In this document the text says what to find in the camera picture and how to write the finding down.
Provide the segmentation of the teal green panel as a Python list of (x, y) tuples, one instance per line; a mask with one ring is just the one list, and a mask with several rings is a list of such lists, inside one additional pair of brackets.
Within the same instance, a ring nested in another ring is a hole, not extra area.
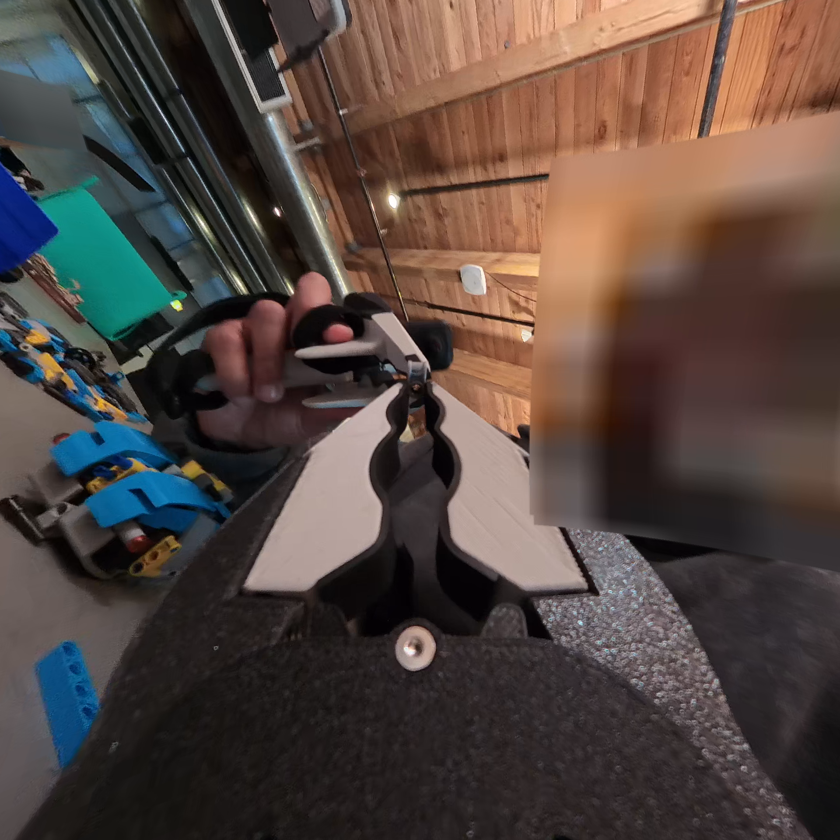
[(137, 325), (182, 301), (147, 266), (120, 228), (90, 193), (92, 177), (37, 200), (58, 228), (40, 249), (61, 284), (77, 284), (84, 319), (109, 341), (121, 340)]

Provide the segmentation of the black ceiling pipe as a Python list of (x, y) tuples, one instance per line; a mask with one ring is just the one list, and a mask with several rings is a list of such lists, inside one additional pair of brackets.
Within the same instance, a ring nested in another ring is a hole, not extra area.
[(721, 13), (717, 26), (717, 35), (707, 79), (707, 87), (700, 112), (700, 122), (697, 132), (698, 139), (708, 137), (711, 132), (711, 126), (716, 113), (722, 75), (728, 57), (728, 48), (738, 6), (738, 1), (724, 1), (721, 7)]

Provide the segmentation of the blue beam brick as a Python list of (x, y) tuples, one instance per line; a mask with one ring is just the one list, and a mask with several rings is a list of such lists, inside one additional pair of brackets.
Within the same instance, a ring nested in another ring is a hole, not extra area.
[(75, 759), (99, 712), (99, 698), (76, 642), (65, 640), (35, 664), (35, 677), (61, 770)]

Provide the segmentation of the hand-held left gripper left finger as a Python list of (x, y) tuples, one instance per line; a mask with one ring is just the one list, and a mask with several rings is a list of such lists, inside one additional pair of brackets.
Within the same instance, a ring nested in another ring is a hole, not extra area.
[(389, 495), (400, 435), (393, 385), (310, 450), (244, 593), (327, 603), (349, 619), (382, 599), (396, 568)]

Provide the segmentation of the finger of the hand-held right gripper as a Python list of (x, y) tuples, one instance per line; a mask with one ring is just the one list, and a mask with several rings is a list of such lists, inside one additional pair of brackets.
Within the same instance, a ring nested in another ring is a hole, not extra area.
[(407, 356), (416, 356), (428, 362), (424, 352), (392, 312), (378, 312), (371, 315), (371, 328), (373, 338), (378, 342), (378, 346), (381, 346), (380, 358), (396, 373), (406, 378)]

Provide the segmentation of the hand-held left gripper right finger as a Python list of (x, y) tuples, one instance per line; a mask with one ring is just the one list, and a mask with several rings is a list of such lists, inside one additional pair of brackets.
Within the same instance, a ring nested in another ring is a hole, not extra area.
[(530, 511), (529, 455), (442, 386), (427, 387), (433, 467), (444, 484), (436, 576), (472, 620), (499, 604), (578, 595), (589, 580), (564, 531)]

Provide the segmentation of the grey ceiling air unit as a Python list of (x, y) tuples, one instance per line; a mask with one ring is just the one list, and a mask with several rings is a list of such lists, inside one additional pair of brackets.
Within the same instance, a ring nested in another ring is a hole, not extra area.
[(266, 5), (283, 51), (281, 72), (309, 59), (352, 23), (348, 1), (267, 1)]

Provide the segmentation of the grey ceiling pipes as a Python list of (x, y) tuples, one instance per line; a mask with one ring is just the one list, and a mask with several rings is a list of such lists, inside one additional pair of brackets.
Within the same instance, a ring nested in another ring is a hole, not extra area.
[(290, 293), (288, 270), (228, 176), (135, 2), (69, 2), (126, 129), (236, 292)]

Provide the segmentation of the white ceiling vent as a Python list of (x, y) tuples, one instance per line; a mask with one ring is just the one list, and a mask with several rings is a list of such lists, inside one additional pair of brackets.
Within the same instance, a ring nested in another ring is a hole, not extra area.
[(279, 37), (262, 1), (213, 1), (216, 16), (233, 51), (257, 110), (262, 114), (291, 104), (275, 46)]

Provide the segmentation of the pile of toy bricks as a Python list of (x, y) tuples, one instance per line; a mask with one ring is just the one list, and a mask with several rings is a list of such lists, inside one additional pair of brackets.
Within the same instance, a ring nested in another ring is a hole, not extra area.
[(126, 376), (108, 371), (107, 356), (73, 345), (47, 322), (30, 318), (1, 295), (1, 362), (16, 377), (92, 422), (149, 422), (125, 390)]

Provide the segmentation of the blue toy car model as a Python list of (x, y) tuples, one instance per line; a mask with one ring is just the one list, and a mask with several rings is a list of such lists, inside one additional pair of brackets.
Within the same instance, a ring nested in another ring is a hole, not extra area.
[(29, 479), (29, 496), (3, 498), (2, 516), (34, 544), (63, 544), (103, 581), (177, 576), (235, 504), (194, 458), (114, 422), (57, 435)]

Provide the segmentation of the silver ceiling duct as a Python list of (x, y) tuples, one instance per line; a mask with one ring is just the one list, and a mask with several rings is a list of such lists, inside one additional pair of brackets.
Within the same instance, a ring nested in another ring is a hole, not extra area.
[(319, 195), (278, 110), (261, 112), (228, 40), (218, 2), (187, 1), (188, 14), (230, 100), (306, 267), (329, 283), (340, 304), (354, 291)]

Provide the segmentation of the black ceiling track rail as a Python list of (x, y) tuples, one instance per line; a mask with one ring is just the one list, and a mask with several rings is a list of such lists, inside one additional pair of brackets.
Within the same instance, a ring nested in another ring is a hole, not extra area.
[(448, 193), (466, 193), (477, 190), (485, 190), (491, 188), (501, 188), (505, 186), (519, 186), (532, 183), (546, 182), (550, 178), (549, 173), (538, 173), (528, 175), (514, 175), (499, 178), (490, 178), (473, 182), (457, 182), (441, 185), (425, 185), (418, 187), (409, 187), (399, 191), (396, 195), (401, 201), (409, 198), (420, 196), (432, 196)]

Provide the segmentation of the person's right hand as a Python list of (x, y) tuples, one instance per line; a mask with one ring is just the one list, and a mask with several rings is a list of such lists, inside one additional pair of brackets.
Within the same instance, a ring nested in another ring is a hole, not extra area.
[(303, 405), (303, 390), (287, 394), (284, 358), (290, 333), (312, 309), (332, 302), (324, 276), (301, 276), (286, 306), (259, 301), (248, 314), (212, 327), (203, 349), (209, 353), (226, 405), (196, 415), (200, 434), (228, 451), (262, 451), (304, 444), (357, 413), (355, 408)]

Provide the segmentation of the blue storage bin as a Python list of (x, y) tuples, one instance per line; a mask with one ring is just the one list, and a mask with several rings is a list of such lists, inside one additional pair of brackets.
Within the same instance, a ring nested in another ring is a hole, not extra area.
[(58, 227), (2, 166), (1, 273), (23, 265), (58, 233)]

